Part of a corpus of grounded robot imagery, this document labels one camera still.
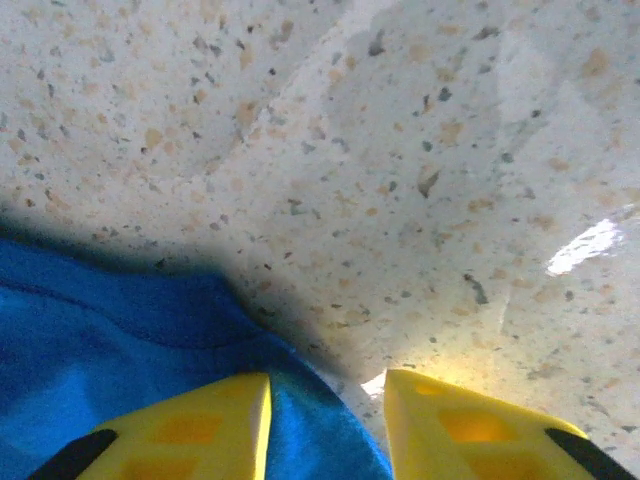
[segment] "speckled floor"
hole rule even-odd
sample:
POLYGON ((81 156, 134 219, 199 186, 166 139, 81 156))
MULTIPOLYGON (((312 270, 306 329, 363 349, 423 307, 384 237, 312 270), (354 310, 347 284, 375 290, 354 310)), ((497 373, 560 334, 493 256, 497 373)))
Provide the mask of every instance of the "speckled floor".
POLYGON ((3 5, 3 236, 223 270, 381 440, 404 366, 640 474, 635 0, 3 5))

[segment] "floor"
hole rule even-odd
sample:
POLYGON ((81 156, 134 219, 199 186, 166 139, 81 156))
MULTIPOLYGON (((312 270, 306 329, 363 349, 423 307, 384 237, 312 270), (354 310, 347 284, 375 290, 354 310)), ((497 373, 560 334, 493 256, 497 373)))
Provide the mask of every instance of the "floor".
POLYGON ((0 35, 3 236, 226 272, 381 442, 403 367, 640 475, 636 0, 10 0, 0 35))

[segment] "terrazzo floor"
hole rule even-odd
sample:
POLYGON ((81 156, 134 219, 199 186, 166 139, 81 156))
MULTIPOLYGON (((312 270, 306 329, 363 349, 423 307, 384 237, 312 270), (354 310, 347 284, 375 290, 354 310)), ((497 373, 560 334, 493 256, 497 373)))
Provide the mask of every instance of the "terrazzo floor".
POLYGON ((222 270, 383 445, 403 367, 640 475, 636 0, 3 7, 2 236, 222 270))

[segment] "blue fabric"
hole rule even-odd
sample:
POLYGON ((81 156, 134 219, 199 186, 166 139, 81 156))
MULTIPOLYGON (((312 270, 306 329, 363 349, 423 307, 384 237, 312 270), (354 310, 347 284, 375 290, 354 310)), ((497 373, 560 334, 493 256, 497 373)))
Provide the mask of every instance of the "blue fabric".
POLYGON ((108 274, 0 241, 1 478, 110 418, 249 371, 271 378, 268 479, 391 478, 344 404, 219 276, 108 274))

